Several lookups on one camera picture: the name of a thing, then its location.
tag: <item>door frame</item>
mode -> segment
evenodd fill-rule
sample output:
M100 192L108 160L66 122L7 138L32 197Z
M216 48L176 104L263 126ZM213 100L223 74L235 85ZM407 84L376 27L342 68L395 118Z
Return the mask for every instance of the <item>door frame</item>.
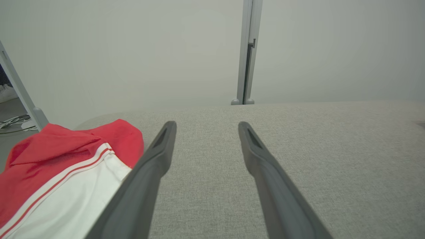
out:
M27 90L25 89L21 79L19 78L18 73L16 72L16 69L13 66L12 61L10 60L10 57L7 54L1 41L0 41L0 56L1 56L0 65L3 67L3 70L6 73L7 78L9 79L13 88L15 89L28 115L34 121L38 131L41 131L41 129L48 124L48 120L46 116L44 115L43 111L40 108L35 107L34 103L32 102L31 97L29 96Z

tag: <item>white stripe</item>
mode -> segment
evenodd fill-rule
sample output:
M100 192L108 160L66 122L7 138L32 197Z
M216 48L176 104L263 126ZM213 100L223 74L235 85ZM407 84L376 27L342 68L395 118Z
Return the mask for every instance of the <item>white stripe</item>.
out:
M28 207L34 202L36 201L39 197L41 197L45 192L47 192L51 187L53 187L53 185L55 185L57 182L59 182L62 178L64 178L69 172L71 172L72 170L79 168L79 167L83 167L86 165L89 165L93 162L95 162L100 154L108 148L108 146L110 147L109 144L107 143L103 143L101 144L97 150L96 153L94 154L94 156L88 160L79 162L77 164L74 164L70 167L68 167L67 169L65 169L64 171L60 172L58 175L54 176L53 178L51 178L49 181L47 181L47 183L45 183L43 186L41 186L34 194L32 194L26 201L25 203L19 208L19 210L15 213L15 215L4 225L4 227L2 227L0 229L0 235L2 235L5 231L7 231L11 226L13 226L13 224L15 224L19 218L24 214L24 212L28 209ZM10 230L4 237L8 237L10 234L12 234L17 228L20 227L20 225L23 224L23 222L25 221L25 219L31 214L31 212L33 212L35 210L35 208L37 208L37 206L45 199L47 198L50 194L52 194L56 188L60 187L64 182L66 182L66 180L71 177L72 175L81 172L81 171L85 171L88 170L90 168L95 167L96 165L98 165L104 158L106 155L110 154L110 150L106 151L101 159L99 161L97 161L96 163L94 163L93 165L89 166L89 167L85 167L85 168L81 168L78 170L75 170L74 172L70 173L64 180L62 180L62 182L60 182L58 185L56 185L55 188L53 188L49 193L47 193L46 195L44 195L43 198L41 198L36 204L34 204L34 206L27 212L27 214L24 216L24 218L22 218L22 220L12 229Z

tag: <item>white fabric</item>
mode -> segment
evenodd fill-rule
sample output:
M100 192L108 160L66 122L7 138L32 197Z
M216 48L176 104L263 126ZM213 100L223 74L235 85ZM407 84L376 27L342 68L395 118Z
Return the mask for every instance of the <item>white fabric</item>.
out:
M8 85L0 85L0 103L16 99L18 95L16 94L15 89Z
M107 151L97 165L72 175L5 238L84 238L130 171Z

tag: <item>gray fabric surface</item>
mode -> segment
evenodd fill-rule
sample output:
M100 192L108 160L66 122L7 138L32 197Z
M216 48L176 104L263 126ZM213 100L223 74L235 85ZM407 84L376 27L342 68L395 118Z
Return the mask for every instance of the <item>gray fabric surface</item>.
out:
M251 124L335 238L425 238L425 105L332 102L131 112L150 143L177 122L151 238L266 238L238 137Z

